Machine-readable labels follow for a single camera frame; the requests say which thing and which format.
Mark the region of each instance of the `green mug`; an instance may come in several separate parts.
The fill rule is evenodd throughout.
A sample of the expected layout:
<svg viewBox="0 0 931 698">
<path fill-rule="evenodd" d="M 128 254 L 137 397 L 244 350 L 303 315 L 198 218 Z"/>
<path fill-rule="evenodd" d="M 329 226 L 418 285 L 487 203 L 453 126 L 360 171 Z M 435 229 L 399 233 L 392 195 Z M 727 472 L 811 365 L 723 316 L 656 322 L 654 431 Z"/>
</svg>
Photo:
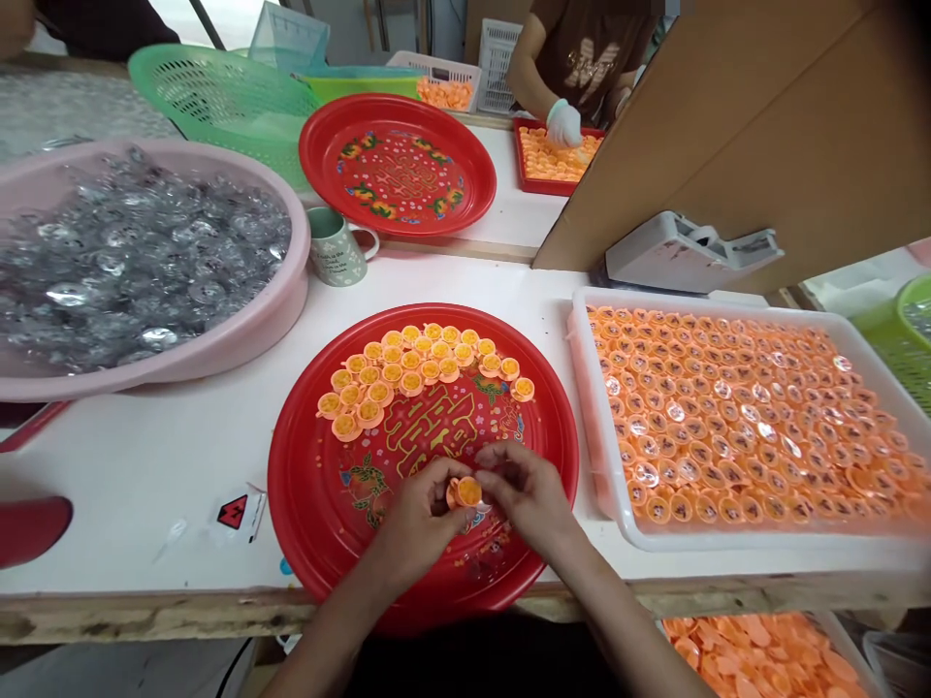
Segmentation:
<svg viewBox="0 0 931 698">
<path fill-rule="evenodd" d="M 378 252 L 381 241 L 372 231 L 375 244 L 363 252 L 359 248 L 349 223 L 337 211 L 327 206 L 307 211 L 310 222 L 310 261 L 320 280 L 329 286 L 352 286 L 366 277 L 369 260 Z"/>
</svg>

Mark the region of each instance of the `white workbench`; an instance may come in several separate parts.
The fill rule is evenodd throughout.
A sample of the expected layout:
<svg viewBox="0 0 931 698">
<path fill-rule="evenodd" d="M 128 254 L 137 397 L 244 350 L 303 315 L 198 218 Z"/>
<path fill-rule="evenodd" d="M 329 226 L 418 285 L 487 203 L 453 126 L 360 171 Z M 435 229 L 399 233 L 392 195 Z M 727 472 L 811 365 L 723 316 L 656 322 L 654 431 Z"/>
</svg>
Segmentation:
<svg viewBox="0 0 931 698">
<path fill-rule="evenodd" d="M 294 329 L 248 365 L 201 381 L 78 401 L 20 452 L 0 459 L 0 499 L 58 493 L 75 504 L 70 529 L 48 553 L 0 571 L 0 594 L 295 584 L 295 577 L 281 571 L 268 511 L 247 547 L 218 548 L 204 530 L 218 497 L 246 481 L 265 483 L 275 419 L 313 356 L 351 325 L 386 308 L 420 301 L 471 305 L 511 324 L 540 348 L 562 380 L 578 422 L 563 338 L 571 295 L 585 282 L 584 274 L 575 272 L 388 252 L 375 259 L 357 286 L 334 289 L 312 281 Z M 913 571 L 922 562 L 907 548 L 888 546 L 845 553 L 644 553 L 595 509 L 585 436 L 582 425 L 577 427 L 582 476 L 575 514 L 627 579 Z M 187 531 L 163 550 L 179 520 L 188 521 Z M 548 570 L 541 581 L 554 579 Z"/>
</svg>

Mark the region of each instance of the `red container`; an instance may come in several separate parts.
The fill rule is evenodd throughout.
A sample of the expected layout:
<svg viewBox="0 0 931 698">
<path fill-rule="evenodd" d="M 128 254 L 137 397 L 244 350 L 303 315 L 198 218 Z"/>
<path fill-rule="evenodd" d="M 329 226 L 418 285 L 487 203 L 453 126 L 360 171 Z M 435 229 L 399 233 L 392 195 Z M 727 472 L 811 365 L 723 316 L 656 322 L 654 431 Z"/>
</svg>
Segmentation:
<svg viewBox="0 0 931 698">
<path fill-rule="evenodd" d="M 68 530 L 74 509 L 64 497 L 0 504 L 0 569 L 29 562 Z"/>
<path fill-rule="evenodd" d="M 314 191 L 377 233 L 452 235 L 485 215 L 498 189 L 492 158 L 471 131 L 398 95 L 334 100 L 307 120 L 298 150 Z"/>
<path fill-rule="evenodd" d="M 404 325 L 436 322 L 471 328 L 520 362 L 536 384 L 518 404 L 499 380 L 464 368 L 414 398 L 395 397 L 385 421 L 352 443 L 339 443 L 315 416 L 317 399 L 350 354 Z M 334 339 L 302 373 L 278 417 L 269 456 L 269 506 L 281 550 L 308 592 L 322 602 L 365 551 L 401 481 L 434 456 L 473 463 L 485 443 L 512 438 L 550 460 L 566 497 L 575 499 L 579 444 L 575 419 L 556 372 L 517 330 L 473 308 L 420 303 L 373 315 Z M 409 635 L 502 611 L 546 564 L 512 530 L 497 507 L 476 516 L 430 573 L 398 599 L 378 630 Z"/>
<path fill-rule="evenodd" d="M 542 121 L 515 117 L 514 143 L 517 146 L 517 177 L 521 182 L 521 189 L 532 194 L 552 194 L 553 196 L 572 196 L 578 182 L 560 182 L 552 179 L 532 179 L 527 176 L 527 162 L 524 159 L 524 146 L 521 144 L 521 126 L 529 129 L 546 128 Z M 605 132 L 598 129 L 582 129 L 583 136 L 604 138 Z"/>
</svg>

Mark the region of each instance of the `pink basin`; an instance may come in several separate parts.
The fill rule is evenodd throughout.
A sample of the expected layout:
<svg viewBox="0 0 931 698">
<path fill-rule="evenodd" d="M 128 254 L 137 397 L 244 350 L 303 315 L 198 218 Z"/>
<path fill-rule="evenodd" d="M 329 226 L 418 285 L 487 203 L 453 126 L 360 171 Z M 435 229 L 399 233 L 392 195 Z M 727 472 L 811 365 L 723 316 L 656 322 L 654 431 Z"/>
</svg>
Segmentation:
<svg viewBox="0 0 931 698">
<path fill-rule="evenodd" d="M 121 155 L 135 143 L 161 166 L 184 175 L 222 172 L 236 184 L 275 193 L 291 217 L 291 242 L 281 269 L 239 313 L 207 333 L 150 359 L 77 376 L 54 376 L 28 365 L 0 342 L 0 401 L 41 402 L 114 393 L 143 383 L 173 383 L 235 368 L 273 347 L 297 321 L 307 296 L 310 230 L 291 187 L 265 165 L 244 155 L 181 140 L 99 141 L 72 145 L 15 163 L 0 173 L 0 218 L 21 208 L 56 206 L 68 191 L 56 171 L 73 165 L 102 172 L 102 156 Z"/>
</svg>

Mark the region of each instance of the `gloved hand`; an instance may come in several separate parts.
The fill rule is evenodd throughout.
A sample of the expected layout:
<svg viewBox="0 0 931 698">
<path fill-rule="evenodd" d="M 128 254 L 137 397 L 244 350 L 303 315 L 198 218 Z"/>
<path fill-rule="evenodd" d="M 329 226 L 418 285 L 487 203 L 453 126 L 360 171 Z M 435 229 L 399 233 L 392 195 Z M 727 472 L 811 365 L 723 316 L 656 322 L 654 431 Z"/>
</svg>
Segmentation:
<svg viewBox="0 0 931 698">
<path fill-rule="evenodd" d="M 546 117 L 546 138 L 557 148 L 582 144 L 582 115 L 565 99 L 560 99 Z"/>
</svg>

